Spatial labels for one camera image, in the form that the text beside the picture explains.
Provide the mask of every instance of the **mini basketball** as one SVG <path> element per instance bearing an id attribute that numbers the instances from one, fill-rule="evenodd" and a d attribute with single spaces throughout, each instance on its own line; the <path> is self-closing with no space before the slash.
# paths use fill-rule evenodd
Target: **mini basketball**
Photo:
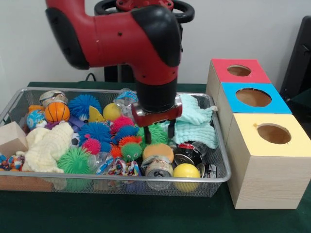
<path id="1" fill-rule="evenodd" d="M 50 103 L 45 109 L 45 119 L 49 123 L 56 123 L 62 120 L 68 121 L 69 117 L 69 108 L 62 102 Z"/>

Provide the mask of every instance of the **yellow ball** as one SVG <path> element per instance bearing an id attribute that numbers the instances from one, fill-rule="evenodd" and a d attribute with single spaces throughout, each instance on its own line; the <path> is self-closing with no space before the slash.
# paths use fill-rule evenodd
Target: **yellow ball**
<path id="1" fill-rule="evenodd" d="M 200 171 L 192 164 L 180 164 L 173 171 L 174 177 L 200 178 Z M 175 187 L 184 193 L 196 190 L 200 183 L 174 182 Z"/>
<path id="2" fill-rule="evenodd" d="M 115 120 L 121 116 L 121 109 L 115 103 L 108 104 L 103 110 L 105 120 Z"/>

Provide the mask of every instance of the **white wall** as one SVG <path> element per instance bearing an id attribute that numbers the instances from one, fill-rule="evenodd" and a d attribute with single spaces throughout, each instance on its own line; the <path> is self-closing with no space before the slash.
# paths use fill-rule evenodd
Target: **white wall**
<path id="1" fill-rule="evenodd" d="M 99 0 L 86 0 L 93 13 Z M 180 83 L 206 83 L 211 58 L 258 59 L 280 88 L 310 0 L 186 0 L 196 10 L 184 24 Z M 30 81 L 77 82 L 88 71 L 72 68 L 47 23 L 44 0 L 0 1 L 0 110 Z M 103 80 L 103 69 L 93 70 Z"/>

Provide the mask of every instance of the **green spiky ball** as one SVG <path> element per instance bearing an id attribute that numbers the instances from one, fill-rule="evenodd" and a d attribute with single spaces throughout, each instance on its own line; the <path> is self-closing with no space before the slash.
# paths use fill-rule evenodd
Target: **green spiky ball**
<path id="1" fill-rule="evenodd" d="M 70 148 L 58 161 L 57 166 L 69 174 L 89 174 L 90 168 L 88 158 L 90 153 L 86 149 Z M 68 191 L 81 191 L 90 183 L 89 179 L 67 179 L 66 189 Z"/>
<path id="2" fill-rule="evenodd" d="M 122 158 L 125 162 L 137 160 L 142 155 L 142 148 L 138 143 L 130 142 L 121 148 Z"/>
<path id="3" fill-rule="evenodd" d="M 168 143 L 167 133 L 165 133 L 161 126 L 159 126 L 158 124 L 149 126 L 149 131 L 151 133 L 151 144 Z M 144 128 L 139 128 L 138 136 L 141 136 L 142 141 L 140 145 L 143 149 L 145 149 L 147 144 L 145 143 Z"/>

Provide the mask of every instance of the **round sponge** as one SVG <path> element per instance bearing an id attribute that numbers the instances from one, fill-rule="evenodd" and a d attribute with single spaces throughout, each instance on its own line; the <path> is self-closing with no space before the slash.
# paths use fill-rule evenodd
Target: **round sponge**
<path id="1" fill-rule="evenodd" d="M 164 143 L 157 143 L 146 146 L 142 154 L 142 159 L 145 160 L 154 155 L 161 155 L 167 157 L 172 163 L 174 160 L 173 150 Z"/>

